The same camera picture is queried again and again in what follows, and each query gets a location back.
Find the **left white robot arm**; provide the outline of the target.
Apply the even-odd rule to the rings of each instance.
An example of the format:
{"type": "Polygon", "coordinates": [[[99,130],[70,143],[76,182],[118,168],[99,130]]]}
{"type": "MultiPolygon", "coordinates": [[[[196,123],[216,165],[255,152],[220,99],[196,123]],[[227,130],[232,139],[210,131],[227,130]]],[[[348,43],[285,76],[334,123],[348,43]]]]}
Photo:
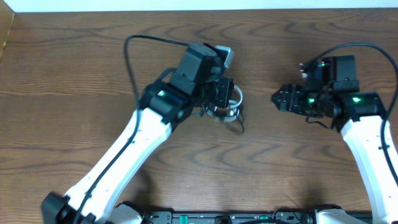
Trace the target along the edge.
{"type": "Polygon", "coordinates": [[[127,126],[98,163],[65,195],[41,204],[44,223],[142,223],[143,216],[117,201],[145,160],[195,107],[231,108],[233,80],[224,76],[231,48],[193,43],[177,68],[147,85],[127,126]]]}

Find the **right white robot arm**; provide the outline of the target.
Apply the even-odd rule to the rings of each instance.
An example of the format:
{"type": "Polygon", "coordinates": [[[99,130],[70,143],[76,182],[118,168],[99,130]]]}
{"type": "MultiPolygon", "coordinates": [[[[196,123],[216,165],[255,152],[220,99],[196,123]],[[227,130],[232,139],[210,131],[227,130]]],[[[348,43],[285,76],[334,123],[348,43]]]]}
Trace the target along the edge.
{"type": "Polygon", "coordinates": [[[301,68],[304,85],[285,84],[272,96],[279,111],[331,118],[358,166],[371,204],[373,223],[397,223],[397,151],[386,109],[376,92],[361,92],[352,55],[325,57],[301,68]]]}

